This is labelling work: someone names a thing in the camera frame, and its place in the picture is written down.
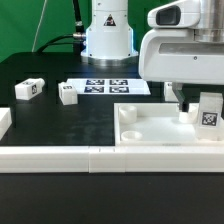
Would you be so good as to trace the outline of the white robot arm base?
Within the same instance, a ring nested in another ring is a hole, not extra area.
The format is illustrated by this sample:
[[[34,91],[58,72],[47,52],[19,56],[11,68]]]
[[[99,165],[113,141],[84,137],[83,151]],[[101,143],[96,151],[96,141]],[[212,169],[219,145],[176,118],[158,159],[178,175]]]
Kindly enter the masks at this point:
[[[133,29],[128,24],[128,0],[92,0],[92,22],[86,29],[81,58],[99,66],[137,62]]]

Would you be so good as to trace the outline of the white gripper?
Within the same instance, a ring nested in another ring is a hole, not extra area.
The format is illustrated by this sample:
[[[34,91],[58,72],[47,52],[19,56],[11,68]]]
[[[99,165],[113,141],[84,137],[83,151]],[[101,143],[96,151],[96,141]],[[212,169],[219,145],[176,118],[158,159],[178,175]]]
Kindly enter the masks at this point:
[[[176,0],[151,10],[147,22],[139,75],[176,82],[172,91],[181,112],[181,83],[224,84],[224,0]]]

